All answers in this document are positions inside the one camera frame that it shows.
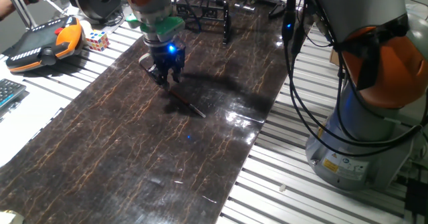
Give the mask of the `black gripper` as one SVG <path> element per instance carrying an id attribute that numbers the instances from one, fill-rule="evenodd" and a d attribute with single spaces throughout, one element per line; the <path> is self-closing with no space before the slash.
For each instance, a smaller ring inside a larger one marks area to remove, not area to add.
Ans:
<path id="1" fill-rule="evenodd" d="M 172 70 L 173 80 L 180 83 L 182 70 L 185 66 L 185 44 L 181 40 L 146 41 L 145 44 L 149 48 L 150 57 L 144 62 L 144 69 L 149 77 L 159 87 L 169 89 L 165 73 Z"/>

